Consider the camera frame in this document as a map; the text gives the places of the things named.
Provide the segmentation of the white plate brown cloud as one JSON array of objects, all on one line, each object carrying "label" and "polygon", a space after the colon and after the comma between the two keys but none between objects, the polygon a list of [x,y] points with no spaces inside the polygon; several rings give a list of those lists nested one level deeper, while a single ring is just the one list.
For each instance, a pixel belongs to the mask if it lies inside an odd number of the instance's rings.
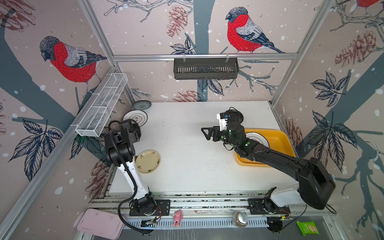
[{"label": "white plate brown cloud", "polygon": [[261,144],[263,144],[264,146],[266,146],[267,148],[270,147],[270,144],[268,142],[268,140],[262,136],[261,134],[259,133],[256,133],[256,132],[248,132],[246,133],[246,137],[251,139],[251,140],[254,140],[254,141],[257,141]]}]

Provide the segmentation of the white plate dark rim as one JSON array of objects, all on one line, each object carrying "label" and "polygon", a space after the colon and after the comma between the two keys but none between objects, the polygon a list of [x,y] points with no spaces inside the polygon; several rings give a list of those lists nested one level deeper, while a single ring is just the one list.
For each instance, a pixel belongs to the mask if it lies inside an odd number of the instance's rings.
[{"label": "white plate dark rim", "polygon": [[134,120],[140,127],[148,121],[148,115],[144,111],[133,110],[124,115],[123,121]]}]

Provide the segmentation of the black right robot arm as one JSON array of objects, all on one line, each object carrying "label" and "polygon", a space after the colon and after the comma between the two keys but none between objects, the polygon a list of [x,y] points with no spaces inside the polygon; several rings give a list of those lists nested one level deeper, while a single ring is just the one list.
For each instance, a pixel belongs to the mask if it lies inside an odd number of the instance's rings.
[{"label": "black right robot arm", "polygon": [[272,150],[262,143],[246,137],[242,126],[244,116],[237,110],[217,114],[219,125],[201,128],[206,139],[230,145],[241,157],[273,167],[299,183],[298,193],[310,207],[323,210],[327,207],[336,184],[320,160],[292,157]]}]

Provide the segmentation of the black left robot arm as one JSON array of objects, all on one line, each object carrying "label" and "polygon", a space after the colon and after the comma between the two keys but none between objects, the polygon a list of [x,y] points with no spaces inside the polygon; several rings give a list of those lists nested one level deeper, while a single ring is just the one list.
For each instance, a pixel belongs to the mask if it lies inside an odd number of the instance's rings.
[{"label": "black left robot arm", "polygon": [[108,125],[108,133],[104,134],[107,160],[124,174],[133,190],[131,197],[119,203],[118,216],[122,223],[130,229],[142,235],[150,235],[152,230],[142,230],[130,225],[121,212],[121,207],[125,203],[132,204],[137,212],[145,213],[149,210],[157,210],[153,193],[148,186],[143,184],[141,174],[135,164],[136,152],[133,143],[138,142],[140,136],[140,127],[134,120],[111,121]]}]

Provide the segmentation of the yellow plastic bin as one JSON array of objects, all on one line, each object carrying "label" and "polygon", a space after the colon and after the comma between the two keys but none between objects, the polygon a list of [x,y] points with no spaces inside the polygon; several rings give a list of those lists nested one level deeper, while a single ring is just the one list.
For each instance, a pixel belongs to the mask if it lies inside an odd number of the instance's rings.
[{"label": "yellow plastic bin", "polygon": [[[283,154],[295,157],[294,148],[291,145],[291,142],[288,136],[280,130],[269,130],[269,129],[245,129],[245,133],[256,132],[264,136],[269,144],[270,149],[281,152]],[[241,158],[237,153],[235,153],[236,162],[243,167],[256,167],[256,168],[270,168],[266,164],[262,164],[255,161],[250,161],[246,158]]]}]

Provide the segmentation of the small black plate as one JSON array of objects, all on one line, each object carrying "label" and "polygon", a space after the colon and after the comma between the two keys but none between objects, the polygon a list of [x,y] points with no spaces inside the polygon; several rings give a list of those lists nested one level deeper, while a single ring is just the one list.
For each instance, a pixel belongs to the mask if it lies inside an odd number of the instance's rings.
[{"label": "small black plate", "polygon": [[234,109],[228,110],[228,116],[229,116],[229,120],[231,121],[236,121],[239,123],[242,123],[244,121],[243,114],[238,110],[234,110]]}]

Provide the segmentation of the cream yellow plate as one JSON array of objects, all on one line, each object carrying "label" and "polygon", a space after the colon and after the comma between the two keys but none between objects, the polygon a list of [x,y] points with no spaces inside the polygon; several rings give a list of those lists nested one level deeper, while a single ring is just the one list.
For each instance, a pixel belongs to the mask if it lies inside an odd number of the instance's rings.
[{"label": "cream yellow plate", "polygon": [[145,150],[138,156],[135,156],[135,162],[140,173],[148,174],[160,165],[161,156],[155,150]]}]

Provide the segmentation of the small teal plate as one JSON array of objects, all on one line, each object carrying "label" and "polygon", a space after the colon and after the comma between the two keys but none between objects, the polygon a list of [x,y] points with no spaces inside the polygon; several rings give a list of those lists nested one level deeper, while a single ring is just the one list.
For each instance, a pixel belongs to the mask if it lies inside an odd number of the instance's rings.
[{"label": "small teal plate", "polygon": [[152,106],[152,103],[148,100],[137,101],[133,104],[133,109],[137,111],[147,110]]}]

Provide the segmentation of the pink toy figure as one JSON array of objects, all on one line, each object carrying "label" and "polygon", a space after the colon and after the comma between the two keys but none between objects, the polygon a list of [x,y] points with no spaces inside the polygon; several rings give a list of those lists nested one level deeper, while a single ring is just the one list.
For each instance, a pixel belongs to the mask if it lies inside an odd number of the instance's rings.
[{"label": "pink toy figure", "polygon": [[183,217],[184,216],[183,216],[182,210],[176,211],[174,214],[172,226],[173,227],[180,227]]}]

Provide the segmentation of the silver round object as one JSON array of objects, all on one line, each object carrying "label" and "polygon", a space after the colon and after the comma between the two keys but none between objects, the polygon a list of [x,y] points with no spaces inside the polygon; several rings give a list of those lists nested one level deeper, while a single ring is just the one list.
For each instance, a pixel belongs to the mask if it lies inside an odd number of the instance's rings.
[{"label": "silver round object", "polygon": [[248,225],[248,216],[245,212],[234,212],[232,215],[232,225],[245,228]]}]

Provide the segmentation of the green snack packet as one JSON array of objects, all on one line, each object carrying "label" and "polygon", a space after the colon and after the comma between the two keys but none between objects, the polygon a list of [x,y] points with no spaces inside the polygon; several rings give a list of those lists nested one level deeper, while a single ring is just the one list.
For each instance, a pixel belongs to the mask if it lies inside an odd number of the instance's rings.
[{"label": "green snack packet", "polygon": [[297,225],[302,232],[303,236],[306,235],[319,235],[318,228],[314,221],[311,222],[299,222],[297,221]]}]

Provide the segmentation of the pink tray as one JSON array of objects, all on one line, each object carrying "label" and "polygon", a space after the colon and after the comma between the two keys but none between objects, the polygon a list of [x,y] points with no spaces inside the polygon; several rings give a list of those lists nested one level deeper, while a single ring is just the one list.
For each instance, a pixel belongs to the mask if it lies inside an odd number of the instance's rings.
[{"label": "pink tray", "polygon": [[117,214],[88,209],[77,224],[77,230],[97,237],[117,240],[124,226]]}]

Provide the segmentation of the aluminium rail base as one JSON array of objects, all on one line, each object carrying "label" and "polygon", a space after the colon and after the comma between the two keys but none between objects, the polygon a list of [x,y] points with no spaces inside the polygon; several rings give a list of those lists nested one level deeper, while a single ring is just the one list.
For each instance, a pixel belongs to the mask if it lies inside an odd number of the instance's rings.
[{"label": "aluminium rail base", "polygon": [[146,230],[176,230],[173,227],[174,214],[182,210],[183,219],[179,229],[208,229],[232,228],[232,215],[234,212],[245,212],[248,216],[248,227],[268,227],[269,223],[277,220],[278,223],[288,223],[296,218],[331,216],[328,209],[316,210],[305,204],[289,206],[291,214],[263,214],[251,215],[247,209],[248,199],[263,198],[263,192],[243,193],[186,193],[167,194],[158,193],[156,200],[170,200],[170,214],[168,216],[142,216],[130,217],[130,205],[123,204],[121,212],[130,225]]}]

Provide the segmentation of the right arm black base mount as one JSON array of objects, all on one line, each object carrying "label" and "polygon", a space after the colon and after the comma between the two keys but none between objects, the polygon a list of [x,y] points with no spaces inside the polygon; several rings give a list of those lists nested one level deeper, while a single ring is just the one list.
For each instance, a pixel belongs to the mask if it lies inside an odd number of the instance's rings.
[{"label": "right arm black base mount", "polygon": [[288,206],[279,207],[272,199],[271,195],[277,187],[269,189],[263,198],[248,199],[247,209],[250,210],[251,215],[263,215],[263,214],[283,214],[290,215],[291,211]]}]

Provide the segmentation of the white mesh wall shelf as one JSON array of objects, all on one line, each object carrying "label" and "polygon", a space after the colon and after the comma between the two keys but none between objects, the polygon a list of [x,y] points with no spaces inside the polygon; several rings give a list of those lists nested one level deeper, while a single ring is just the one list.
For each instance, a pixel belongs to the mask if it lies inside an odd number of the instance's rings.
[{"label": "white mesh wall shelf", "polygon": [[109,76],[107,82],[78,124],[76,128],[78,135],[82,137],[99,137],[101,135],[127,81],[127,76],[123,73],[113,73]]}]

